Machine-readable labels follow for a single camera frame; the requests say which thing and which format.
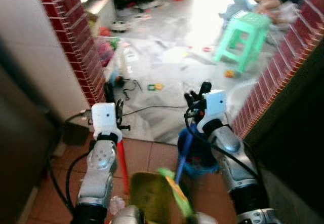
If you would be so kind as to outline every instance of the metallic robot arm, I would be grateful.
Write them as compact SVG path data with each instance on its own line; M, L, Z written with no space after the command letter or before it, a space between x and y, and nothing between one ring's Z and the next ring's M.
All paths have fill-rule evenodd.
M234 202L239 224L280 224L275 211L268 208L263 183L252 157L249 157L245 145L230 129L220 121L226 112L224 91L214 90L202 96L204 117L197 128L208 137L211 146L219 147L249 167L255 174L249 173L237 162L212 147L212 154L218 160L228 192Z

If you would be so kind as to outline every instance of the plastic stool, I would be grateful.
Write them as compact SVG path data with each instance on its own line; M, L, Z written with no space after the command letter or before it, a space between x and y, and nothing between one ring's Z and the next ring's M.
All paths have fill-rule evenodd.
M240 12L235 15L226 28L215 61L220 61L222 56L226 56L238 62L238 72L244 72L250 61L258 60L270 24L270 18L265 15L251 12ZM248 34L247 39L242 38L243 33ZM235 49L240 43L245 45L240 55L227 49L227 47Z

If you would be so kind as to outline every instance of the black cable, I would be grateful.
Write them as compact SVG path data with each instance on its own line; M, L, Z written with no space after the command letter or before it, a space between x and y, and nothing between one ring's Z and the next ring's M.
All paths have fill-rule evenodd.
M241 162L240 160L238 160L236 157L234 157L233 155L229 154L228 152L224 151L223 149L219 148L218 146L212 145L210 142L208 142L206 139L200 137L199 135L195 134L191 128L189 127L189 122L188 122L188 113L190 110L192 110L192 107L189 107L184 115L184 119L185 119L185 123L186 123L186 127L188 129L188 131L192 134L192 136L194 138L196 138L196 140L199 141L203 141L206 142L207 144L210 144L211 147L215 150L217 150L218 152L222 153L223 155L229 157L230 159L232 159L233 161L235 161L236 163L238 163L241 167L243 167L249 174L251 174L255 179L259 180L260 177L247 165L245 165L243 162Z
M54 172L53 172L53 168L52 168L52 163L51 163L51 159L49 158L48 159L48 169L49 169L49 173L50 173L50 177L52 179L52 182L53 182L53 185L54 185L54 188L56 190L56 192L58 193L60 199L63 201L64 205L66 206L66 208L71 212L71 214L73 213L73 208L70 208L68 202L67 202L67 199L65 198L63 192L61 191L58 183L57 183L57 180L54 176Z
M80 161L82 160L84 157L86 157L87 155L89 154L88 153L85 153L81 156L79 156L78 158L76 158L72 163L71 165L69 166L68 170L67 170L67 173L66 173L66 179L65 179L65 194L66 194L66 199L67 199L67 204L68 204L68 207L69 209L72 209L74 210L74 205L73 205L73 202L71 200L71 194L70 194L70 178L71 178L71 173L72 173L72 170L73 170L73 167Z
M61 125L61 127L59 128L59 133L62 135L63 132L64 132L64 126L67 122L73 120L73 119L76 119L78 117L82 117L85 113L78 113L78 114L75 114L75 115L72 115L70 116L69 118L67 118L64 123ZM53 168L52 168L52 164L51 164L51 159L49 158L48 159L48 169L49 169L49 173L50 173L50 177L52 179L52 182L53 182L53 185L54 185L54 188L56 190L56 192L58 193L60 199L63 201L64 205L67 207L67 209L71 212L71 214L73 214L73 205L71 206L68 202L68 199L65 198L63 192L61 191L59 185L57 184L57 180L56 180L56 177L53 173Z
M135 111L131 111L129 113L126 113L126 114L123 114L123 116L127 116L127 115L130 115L130 114L134 114L134 113L137 113L139 111L143 111L143 110L146 110L146 109L149 109L149 108L153 108L153 107L163 107L163 108L185 108L185 107L188 107L188 106L147 106L145 108L141 108L141 109L138 109L138 110L135 110Z
M131 99L131 98L128 96L128 94L127 94L126 91L134 91L134 90L136 89L136 87L138 86L138 87L140 88L141 92L143 92L142 87L141 87L141 85L138 83L137 80L133 80L133 84L134 84L133 89L128 89L128 88L123 89L123 94L125 95L125 101L128 101L129 99Z

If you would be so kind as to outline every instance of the blue bucket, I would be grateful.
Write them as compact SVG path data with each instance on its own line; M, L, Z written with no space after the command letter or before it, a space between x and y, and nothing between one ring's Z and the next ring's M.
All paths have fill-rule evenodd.
M206 137L204 134L199 133L197 131L197 129L195 129L194 132L201 137ZM187 134L190 134L190 132L187 130L187 128L183 129L179 133L178 157L180 157L181 147L184 144ZM197 178L197 177L203 176L207 173L214 173L214 172L218 171L219 165L218 165L216 159L212 156L211 149L210 149L209 145L206 145L206 144L204 145L203 142L195 142L195 141L192 142L191 145L192 145L192 147L190 148L188 157L190 157L190 155L195 155L195 153L197 153L199 155L199 157L201 157L201 158L208 158L205 160L207 160L209 162L208 166L202 166L202 165L198 165L198 164L191 164L188 161L186 161L184 163L183 169L191 178Z

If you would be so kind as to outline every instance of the white floor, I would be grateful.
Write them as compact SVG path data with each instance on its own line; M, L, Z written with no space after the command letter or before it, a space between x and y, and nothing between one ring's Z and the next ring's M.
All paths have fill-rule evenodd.
M225 71L235 69L235 64L215 62L213 57L222 35L223 19L219 13L226 11L232 0L184 0L170 1L170 5L154 8L152 18L135 25L129 32L118 34L125 48L131 79L136 87L127 91L130 100L125 101L124 113L152 105L185 106L184 93L198 91L203 81L211 81L213 89L231 91L236 85L257 79L272 56L274 47L265 44L257 63L251 63L239 78L229 79ZM210 47L210 52L203 51ZM147 85L161 83L160 91L148 91ZM128 81L124 88L132 89ZM235 98L243 104L248 90L240 91ZM117 99L125 99L121 89ZM124 131L124 137L177 143L177 136L185 127L183 114L186 108L150 108L123 118L132 130Z

